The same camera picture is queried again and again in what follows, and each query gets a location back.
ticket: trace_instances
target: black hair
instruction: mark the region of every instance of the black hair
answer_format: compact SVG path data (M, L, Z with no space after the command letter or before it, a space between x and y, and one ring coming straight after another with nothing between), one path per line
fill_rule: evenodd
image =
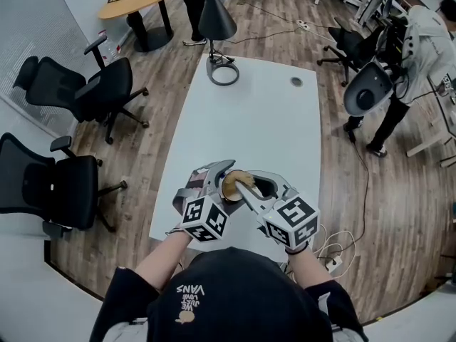
M442 0L440 3L440 10L449 21L456 22L456 1L455 0Z

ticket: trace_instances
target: cube with fiducial marker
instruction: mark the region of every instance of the cube with fiducial marker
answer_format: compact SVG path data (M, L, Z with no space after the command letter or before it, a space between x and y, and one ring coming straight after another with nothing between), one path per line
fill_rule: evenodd
M259 221L264 223L268 236L290 249L297 249L320 227L320 210L310 204L306 194L300 192L287 201L276 202Z
M199 242L210 242L223 238L228 219L228 214L206 195L187 203L180 228Z

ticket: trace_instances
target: black sleeve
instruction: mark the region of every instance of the black sleeve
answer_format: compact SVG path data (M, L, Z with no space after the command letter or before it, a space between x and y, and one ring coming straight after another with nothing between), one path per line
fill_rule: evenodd
M146 317L147 306L158 296L158 292L141 276L130 269L118 267L89 341L101 342L106 332L117 323Z
M331 324L340 328L349 328L358 333L364 341L368 340L356 316L350 296L337 281L331 280L310 286L306 291L320 306L320 310L322 310L322 307L323 309L326 307ZM329 293L329 296L326 299L326 303L323 302L323 305L321 305L322 303L319 303L318 299L327 293Z

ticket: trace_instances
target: gray lamp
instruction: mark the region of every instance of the gray lamp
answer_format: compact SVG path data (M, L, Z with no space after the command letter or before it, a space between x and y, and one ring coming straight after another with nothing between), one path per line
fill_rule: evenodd
M207 75L211 82L219 86L228 86L239 79L239 70L234 64L234 58L226 57L222 52L214 50L214 41L224 41L233 37L237 32L237 25L229 15L220 0L206 0L199 20L199 32L209 39L210 52L206 62ZM221 83L214 79L214 71L221 67L234 70L236 78L230 82Z

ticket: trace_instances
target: bottle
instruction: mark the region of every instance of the bottle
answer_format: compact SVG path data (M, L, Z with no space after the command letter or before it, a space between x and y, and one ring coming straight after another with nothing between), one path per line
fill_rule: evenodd
M98 33L98 36L106 36L106 30ZM106 36L106 40L99 46L101 56L105 61L105 65L118 60L120 58L120 46L116 45L113 41Z

